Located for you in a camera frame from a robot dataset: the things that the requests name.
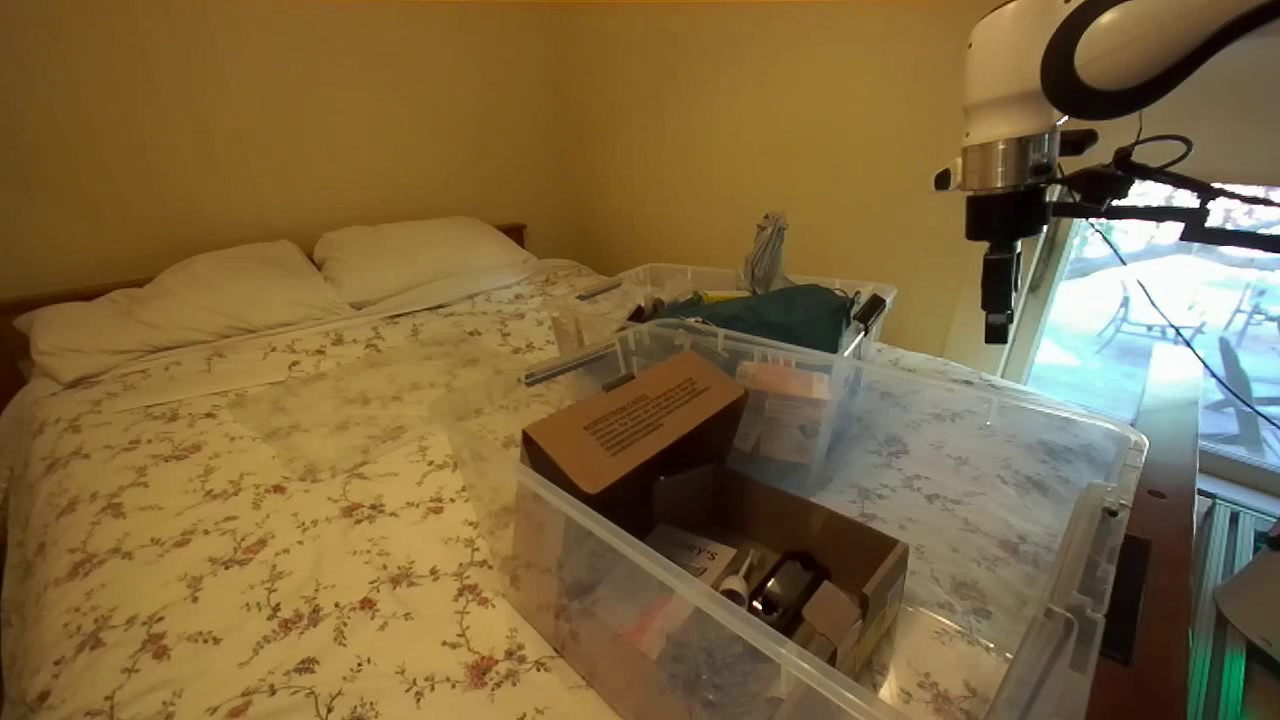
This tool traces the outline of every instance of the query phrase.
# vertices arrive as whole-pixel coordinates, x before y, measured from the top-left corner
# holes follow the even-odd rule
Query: brown cardboard box
[[[622,715],[690,715],[705,697],[716,697],[721,711],[730,703],[723,692],[690,697],[690,689],[674,681],[674,667],[666,667],[666,653],[690,653],[716,620],[684,612],[692,618],[690,625],[667,628],[666,642],[649,635],[644,644],[630,632],[631,620],[651,610],[674,610],[675,618],[692,610],[684,592],[674,592],[649,576],[631,554],[622,554],[622,546],[640,554],[651,525],[737,548],[752,546],[819,561],[828,581],[856,603],[856,635],[844,635],[852,653],[839,662],[849,678],[885,628],[891,628],[902,610],[909,567],[902,539],[721,463],[741,409],[741,384],[700,356],[674,356],[631,384],[588,398],[523,431],[523,462],[541,477],[631,531],[610,531],[602,518],[602,529],[588,529],[597,521],[585,525],[529,487],[516,506],[514,601]],[[644,417],[640,431],[616,431],[630,428],[630,414]],[[748,663],[756,678],[737,689],[737,699],[793,703],[803,697],[802,683],[784,683],[793,697],[773,697],[773,681],[762,681],[762,653]]]

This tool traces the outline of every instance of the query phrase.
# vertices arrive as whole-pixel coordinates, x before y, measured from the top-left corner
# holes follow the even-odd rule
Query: floral bedspread
[[[468,359],[547,354],[505,289],[51,398],[9,487],[9,715],[610,715],[505,603],[447,436],[514,379]]]

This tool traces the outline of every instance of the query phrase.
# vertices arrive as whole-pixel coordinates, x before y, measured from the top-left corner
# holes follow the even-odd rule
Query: white pillow
[[[534,256],[519,246],[473,217],[353,224],[324,233],[314,256],[327,284],[340,289],[346,300],[356,308],[459,271],[534,265]]]
[[[35,374],[74,384],[126,359],[238,331],[353,318],[293,240],[188,256],[143,289],[48,304],[18,321]]]

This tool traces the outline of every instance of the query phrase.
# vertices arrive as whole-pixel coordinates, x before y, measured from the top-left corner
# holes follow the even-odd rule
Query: bed
[[[566,298],[606,284],[494,224],[412,219],[27,313],[31,379],[0,417],[6,711],[611,715],[610,667],[574,667],[509,603],[490,546],[509,518],[477,484],[477,455],[516,467],[516,428],[581,391],[519,375],[560,356]],[[1106,612],[1117,531],[1079,536],[1073,506],[1124,529],[1140,440],[930,356],[870,356],[856,409],[877,423],[844,423],[844,477],[816,499],[914,546],[914,618],[852,703],[984,715],[1060,655],[1073,689],[1052,692],[1088,699],[1098,632],[1014,667],[1028,628],[1063,632],[1049,592]],[[1092,598],[1060,576],[1069,539]],[[716,655],[675,672],[690,715],[723,715]]]
[[[468,356],[551,354],[547,271],[502,246],[346,227],[327,275],[258,246],[27,318],[35,375],[0,423],[9,715],[610,715],[494,592],[440,422],[494,384]]]

